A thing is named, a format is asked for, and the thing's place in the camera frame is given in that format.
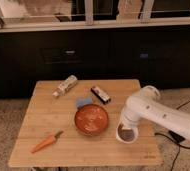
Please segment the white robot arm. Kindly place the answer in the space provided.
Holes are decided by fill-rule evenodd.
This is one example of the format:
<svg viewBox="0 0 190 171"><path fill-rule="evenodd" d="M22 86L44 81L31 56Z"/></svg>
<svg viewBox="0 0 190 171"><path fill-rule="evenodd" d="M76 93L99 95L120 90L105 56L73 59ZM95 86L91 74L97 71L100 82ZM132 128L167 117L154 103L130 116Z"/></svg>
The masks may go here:
<svg viewBox="0 0 190 171"><path fill-rule="evenodd" d="M123 143L135 142L139 121L145 118L190 140L190 114L162 105L159 99L160 92L154 86L130 95L121 111L116 138Z"/></svg>

